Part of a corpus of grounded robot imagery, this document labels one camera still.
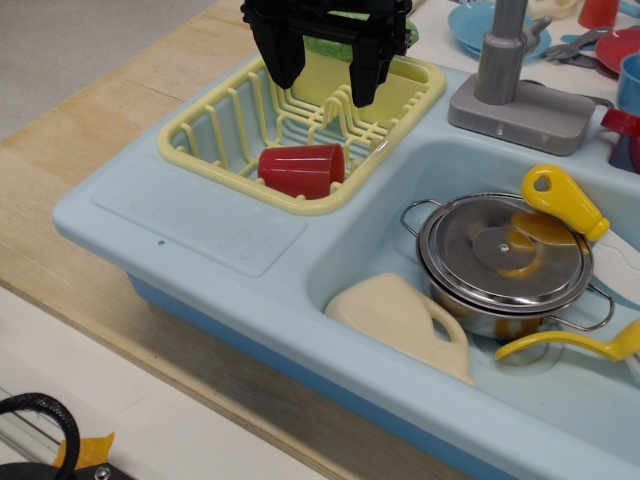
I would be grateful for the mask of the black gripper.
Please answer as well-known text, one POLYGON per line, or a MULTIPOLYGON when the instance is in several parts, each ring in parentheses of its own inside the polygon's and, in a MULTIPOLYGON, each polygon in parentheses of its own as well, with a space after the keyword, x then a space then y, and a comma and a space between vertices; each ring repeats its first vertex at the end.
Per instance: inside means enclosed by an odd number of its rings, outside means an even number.
POLYGON ((410 1, 245 1, 243 20, 253 31, 276 85, 289 89, 305 66, 304 37, 352 45, 353 103, 374 102, 395 54, 413 43, 410 1))

